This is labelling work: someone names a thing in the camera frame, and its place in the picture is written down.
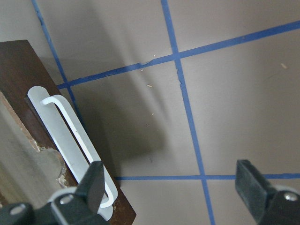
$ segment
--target wooden board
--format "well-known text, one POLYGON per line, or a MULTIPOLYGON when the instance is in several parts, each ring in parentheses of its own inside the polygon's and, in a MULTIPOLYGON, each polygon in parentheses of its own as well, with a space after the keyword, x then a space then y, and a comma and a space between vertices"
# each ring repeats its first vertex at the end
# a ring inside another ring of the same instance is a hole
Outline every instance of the wooden board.
MULTIPOLYGON (((56 149, 36 112, 32 110, 25 99, 28 90, 35 85, 45 87, 50 95, 60 94, 60 92, 27 40, 0 43, 0 79, 0 99, 36 153, 41 149, 56 149)), ((69 169, 64 177, 66 179, 65 186, 76 185, 69 169)), ((114 213, 110 224, 131 225, 135 218, 135 212, 119 185, 116 182, 115 184, 119 196, 113 206, 114 213)), ((0 193, 2 204, 7 203, 4 199, 5 193, 0 193)))

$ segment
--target floor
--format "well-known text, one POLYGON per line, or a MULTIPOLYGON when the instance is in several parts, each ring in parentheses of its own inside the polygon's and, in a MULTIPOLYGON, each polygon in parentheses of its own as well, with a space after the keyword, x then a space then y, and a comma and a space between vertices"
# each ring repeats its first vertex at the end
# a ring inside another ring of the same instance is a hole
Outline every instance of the floor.
POLYGON ((3 0, 137 213, 254 225, 237 159, 300 189, 300 2, 3 0))

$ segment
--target screw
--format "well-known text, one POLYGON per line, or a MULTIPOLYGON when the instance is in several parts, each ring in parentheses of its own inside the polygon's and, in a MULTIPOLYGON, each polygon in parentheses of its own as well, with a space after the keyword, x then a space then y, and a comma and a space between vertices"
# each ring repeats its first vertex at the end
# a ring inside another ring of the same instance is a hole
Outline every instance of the screw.
POLYGON ((286 200, 293 201, 293 202, 298 200, 298 196, 293 192, 286 192, 284 194, 284 197, 286 200))
POLYGON ((61 198, 60 203, 62 205, 68 204, 70 201, 72 201, 73 198, 74 198, 73 195, 67 195, 67 196, 61 198))
POLYGON ((15 207, 13 207, 10 211, 10 214, 13 216, 13 215, 16 215, 16 214, 19 214, 21 213, 24 209, 26 208, 26 206, 24 204, 20 204, 20 205, 17 205, 15 207))

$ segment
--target blue grid line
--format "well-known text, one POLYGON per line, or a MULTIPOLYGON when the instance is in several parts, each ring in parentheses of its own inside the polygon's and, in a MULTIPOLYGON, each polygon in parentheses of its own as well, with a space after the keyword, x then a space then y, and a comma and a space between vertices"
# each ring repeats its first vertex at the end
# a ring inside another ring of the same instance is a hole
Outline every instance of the blue grid line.
POLYGON ((118 69, 112 69, 112 70, 109 70, 109 71, 105 71, 105 72, 102 72, 102 73, 90 75, 90 76, 87 76, 87 77, 78 78, 78 79, 69 81, 67 83, 65 82, 65 83, 59 84, 57 87, 58 87, 58 89, 63 89, 63 88, 67 88, 68 85, 69 86, 74 86, 74 85, 78 85, 78 84, 81 84, 81 83, 101 79, 101 78, 104 78, 104 77, 107 77, 107 76, 118 75, 118 74, 126 73, 126 72, 129 72, 129 71, 142 69, 142 68, 145 68, 145 67, 150 67, 150 66, 161 64, 161 63, 173 61, 173 60, 178 59, 178 58, 182 59, 182 58, 190 57, 190 56, 193 56, 193 55, 198 55, 198 54, 207 53, 207 52, 215 51, 215 50, 222 49, 222 48, 227 48, 227 47, 231 47, 231 46, 235 46, 235 45, 240 45, 240 44, 243 44, 243 43, 259 40, 261 38, 266 38, 266 37, 274 36, 274 35, 277 35, 277 34, 289 32, 289 31, 292 31, 292 30, 298 30, 298 29, 300 29, 300 21, 290 22, 290 23, 287 23, 287 24, 284 24, 284 25, 280 25, 280 26, 277 26, 277 27, 272 27, 272 28, 269 28, 269 29, 266 29, 266 30, 261 30, 261 31, 250 33, 250 34, 243 35, 243 36, 240 36, 240 37, 231 38, 231 39, 228 39, 228 40, 225 40, 225 41, 220 41, 220 42, 213 43, 213 44, 210 44, 210 45, 205 45, 205 46, 201 46, 201 47, 198 47, 198 48, 194 48, 194 49, 190 49, 190 50, 186 50, 186 51, 182 51, 182 52, 177 51, 176 54, 171 54, 171 55, 167 55, 167 56, 163 56, 163 57, 160 57, 160 58, 153 59, 152 61, 150 61, 147 64, 136 63, 136 64, 133 64, 133 65, 121 67, 121 68, 118 68, 118 69))
MULTIPOLYGON (((300 173, 263 174, 266 179, 300 179, 300 173)), ((190 175, 190 176, 123 176, 116 180, 235 180, 235 175, 190 175)))
POLYGON ((208 184, 207 184, 207 181, 205 178, 205 170, 204 170, 202 156, 201 156, 200 147, 199 147, 199 143, 198 143, 192 109, 191 109, 191 105, 190 105, 189 98, 188 98, 187 86, 185 84, 182 65, 181 65, 179 54, 178 54, 178 47, 177 47, 177 42, 176 42, 176 37, 175 37, 175 32, 174 32, 174 27, 173 27, 173 22, 172 22, 172 18, 171 18, 168 1, 161 0, 161 5, 163 8, 163 12, 164 12, 165 23, 166 23, 166 27, 168 30, 172 53, 175 57, 174 62, 175 62, 175 66, 177 68, 177 75, 178 75, 178 79, 180 82, 183 103, 184 103, 184 107, 185 107, 186 114, 187 114, 187 121, 189 124, 191 136, 192 136, 192 141, 193 141, 193 146, 194 146, 194 150, 195 150, 195 154, 196 154, 198 168, 199 168, 199 172, 202 176, 201 181, 202 181, 202 187, 203 187, 204 197, 205 197, 205 201, 206 201, 207 211, 208 211, 208 215, 210 218, 210 224, 215 225, 215 218, 214 218, 213 209, 212 209, 212 205, 211 205, 211 201, 210 201, 209 188, 208 188, 208 184))
POLYGON ((47 29, 47 27, 46 27, 46 24, 45 24, 45 22, 44 22, 43 16, 42 16, 42 14, 41 14, 41 11, 39 10, 37 1, 36 1, 36 0, 31 0, 31 2, 32 2, 32 5, 33 5, 33 7, 34 7, 36 13, 37 13, 37 17, 38 17, 38 19, 39 19, 39 21, 40 21, 40 23, 41 23, 42 30, 43 30, 43 32, 44 32, 44 35, 45 35, 45 37, 46 37, 46 40, 47 40, 47 42, 48 42, 48 45, 49 45, 50 50, 51 50, 51 52, 52 52, 52 55, 53 55, 53 57, 54 57, 54 59, 55 59, 56 65, 57 65, 57 67, 58 67, 58 69, 59 69, 59 71, 60 71, 60 75, 61 75, 61 77, 62 77, 64 83, 66 84, 65 88, 67 88, 68 93, 69 93, 69 95, 70 95, 70 97, 71 97, 71 100, 72 100, 72 103, 73 103, 73 105, 74 105, 75 111, 76 111, 76 113, 77 113, 78 119, 79 119, 79 121, 81 122, 81 124, 84 126, 82 116, 81 116, 81 114, 80 114, 80 112, 79 112, 79 108, 77 107, 77 104, 76 104, 75 96, 74 96, 74 94, 73 94, 73 92, 72 92, 72 90, 71 90, 70 85, 68 85, 68 80, 67 80, 67 78, 66 78, 65 71, 64 71, 64 69, 63 69, 63 67, 62 67, 62 65, 61 65, 61 63, 60 63, 59 57, 58 57, 58 55, 57 55, 57 53, 56 53, 56 50, 55 50, 55 48, 54 48, 53 42, 52 42, 52 40, 51 40, 50 34, 49 34, 48 29, 47 29))

